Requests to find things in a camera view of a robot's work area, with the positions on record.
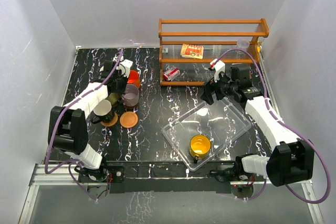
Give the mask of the pale green mug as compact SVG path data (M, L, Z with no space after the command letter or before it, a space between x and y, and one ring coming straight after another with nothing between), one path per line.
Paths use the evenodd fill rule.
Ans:
M110 102L113 108L115 108L119 105L121 101L121 95L119 95L118 93L112 93L106 98L106 100Z

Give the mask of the orange mug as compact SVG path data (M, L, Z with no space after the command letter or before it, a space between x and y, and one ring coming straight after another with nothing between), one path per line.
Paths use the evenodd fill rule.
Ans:
M135 85L138 89L141 86L140 75L137 71L131 70L127 84Z

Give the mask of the purple mug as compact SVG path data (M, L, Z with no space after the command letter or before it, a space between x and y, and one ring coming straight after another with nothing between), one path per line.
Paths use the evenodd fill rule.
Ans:
M139 88L133 84L127 84L122 103L127 107L134 107L139 103Z

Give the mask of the black and white mug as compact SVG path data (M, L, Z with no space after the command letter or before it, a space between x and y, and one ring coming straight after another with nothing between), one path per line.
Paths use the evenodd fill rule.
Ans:
M112 105L108 100L102 100L94 108L94 117L90 119L93 124L97 123L110 123L114 119L114 113L112 112Z

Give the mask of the light wooden coaster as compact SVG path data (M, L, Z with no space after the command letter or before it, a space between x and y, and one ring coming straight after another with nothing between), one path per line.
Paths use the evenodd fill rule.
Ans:
M107 120L101 121L100 123L105 127L112 127L118 121L118 114L116 112L109 112L107 115Z
M136 126L136 124L138 123L138 120L139 118L136 113L128 111L121 115L120 124L122 127L129 129L129 128Z

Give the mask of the yellow mug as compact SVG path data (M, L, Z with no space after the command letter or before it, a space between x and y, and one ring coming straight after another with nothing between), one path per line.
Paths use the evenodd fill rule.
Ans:
M211 142L205 135L196 135L190 140L189 153L193 163L197 164L200 159L205 158L211 150Z

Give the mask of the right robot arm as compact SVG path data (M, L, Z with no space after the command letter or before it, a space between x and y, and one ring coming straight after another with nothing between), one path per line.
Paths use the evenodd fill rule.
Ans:
M215 100L233 97L256 122L272 148L269 157L256 154L237 157L231 173L240 180L257 174L269 178L276 187L311 179L314 162L312 147L283 127L283 120L269 104L269 99L253 85L249 65L232 65L228 76L225 64L213 60L210 70L214 76L203 84L202 100L212 105Z

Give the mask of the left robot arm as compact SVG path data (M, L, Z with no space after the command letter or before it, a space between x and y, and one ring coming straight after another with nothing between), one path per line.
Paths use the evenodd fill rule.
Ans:
M99 74L71 102L64 106L55 106L50 112L48 151L57 149L71 156L70 163L76 162L90 169L90 175L96 181L108 177L108 168L102 165L102 156L88 143L87 118L91 112L111 94L125 92L131 60L124 58L107 60Z

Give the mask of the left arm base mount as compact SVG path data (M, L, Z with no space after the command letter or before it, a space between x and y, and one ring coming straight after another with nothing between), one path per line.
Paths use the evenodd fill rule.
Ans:
M94 196L96 202L110 193L113 183L124 182L123 166L102 165L99 169L93 170L77 165L74 171L79 174L79 182L86 184L86 192Z

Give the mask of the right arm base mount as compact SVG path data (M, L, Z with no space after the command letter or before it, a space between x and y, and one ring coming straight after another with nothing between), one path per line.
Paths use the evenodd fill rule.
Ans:
M267 185L267 180L264 179L264 183L260 191L255 193L255 174L247 173L235 164L231 167L227 165L220 165L216 169L210 170L209 175L210 177L215 178L218 182L229 183L232 188L233 196L227 196L227 198L242 200L244 203L259 197L264 192Z

